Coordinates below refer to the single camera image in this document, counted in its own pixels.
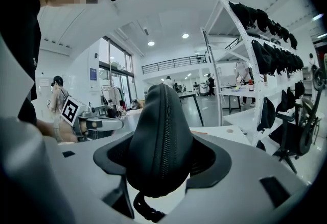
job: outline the ceiling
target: ceiling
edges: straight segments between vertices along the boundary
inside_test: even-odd
[[[308,26],[312,36],[323,33],[310,0],[230,0],[265,10],[290,31]],[[203,45],[200,27],[207,22],[216,0],[102,0],[97,5],[42,8],[38,20],[41,48],[79,55],[103,36],[134,54],[166,51],[171,46]],[[182,35],[188,33],[188,39]],[[150,47],[148,41],[155,45]]]
[[[209,68],[203,68],[202,69],[202,73],[203,75],[205,75],[206,73],[209,73]],[[147,80],[144,80],[145,82],[149,83],[149,84],[159,84],[162,83],[161,79],[166,79],[167,76],[170,76],[171,79],[174,81],[184,81],[186,77],[187,80],[189,81],[190,79],[197,79],[200,77],[199,75],[199,70],[189,70],[189,71],[184,71],[184,72],[178,72],[178,73],[174,73],[174,74],[167,74],[165,76],[161,76],[161,77],[153,77]]]

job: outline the bottle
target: bottle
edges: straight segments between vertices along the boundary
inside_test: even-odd
[[[254,91],[254,86],[251,79],[249,79],[249,91]]]

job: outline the ceiling light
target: ceiling light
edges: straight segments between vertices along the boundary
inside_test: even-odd
[[[322,34],[322,35],[319,35],[317,38],[321,38],[321,37],[324,37],[326,36],[327,34]]]
[[[323,14],[318,14],[317,16],[313,17],[312,20],[315,21],[322,17],[323,17]]]

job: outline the zipper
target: zipper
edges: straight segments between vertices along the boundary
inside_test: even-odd
[[[163,86],[164,101],[165,101],[165,121],[163,127],[163,144],[162,144],[162,154],[161,154],[161,167],[160,173],[161,178],[164,179],[168,174],[168,165],[169,165],[169,146],[170,146],[170,131],[171,131],[171,109],[168,98],[168,93],[165,85]]]

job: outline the balcony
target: balcony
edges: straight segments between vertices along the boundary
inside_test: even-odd
[[[147,74],[151,72],[167,70],[187,65],[203,64],[206,62],[207,61],[205,55],[188,56],[142,66],[142,72],[143,74]]]

